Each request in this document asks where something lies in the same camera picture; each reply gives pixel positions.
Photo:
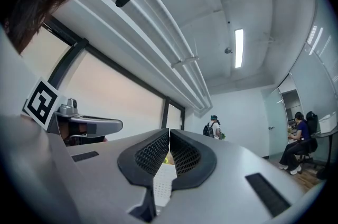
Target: black backpack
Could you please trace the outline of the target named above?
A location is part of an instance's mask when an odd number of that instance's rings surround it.
[[[312,111],[310,111],[306,114],[306,120],[307,120],[308,133],[310,135],[315,134],[317,132],[317,127],[318,127],[318,116],[315,115]]]
[[[214,136],[213,136],[213,129],[212,129],[212,126],[213,126],[214,123],[215,123],[215,122],[213,122],[211,126],[209,126],[209,123],[208,123],[208,124],[204,127],[204,129],[203,129],[203,135],[204,135],[204,136],[214,138]]]

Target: table leg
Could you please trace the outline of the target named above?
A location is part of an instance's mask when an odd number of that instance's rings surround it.
[[[328,174],[330,173],[330,160],[331,160],[331,147],[332,147],[332,135],[328,137],[328,157],[325,168],[321,169],[317,172],[317,178],[321,180],[325,180],[328,178]]]

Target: purple shirt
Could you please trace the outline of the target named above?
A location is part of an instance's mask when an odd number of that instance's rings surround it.
[[[304,140],[310,139],[306,122],[301,121],[297,126],[297,130],[302,130],[302,138]]]

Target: black pants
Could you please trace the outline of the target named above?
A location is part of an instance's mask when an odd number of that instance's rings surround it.
[[[299,165],[295,154],[304,150],[305,147],[301,142],[293,142],[286,145],[283,156],[281,157],[279,163],[281,165],[289,166],[290,170],[294,170]]]

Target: hair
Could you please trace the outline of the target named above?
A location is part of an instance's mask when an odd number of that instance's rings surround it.
[[[297,119],[297,120],[304,120],[304,115],[301,112],[297,112],[295,114],[295,119]]]
[[[21,53],[46,17],[67,0],[16,0],[8,15],[8,37]]]

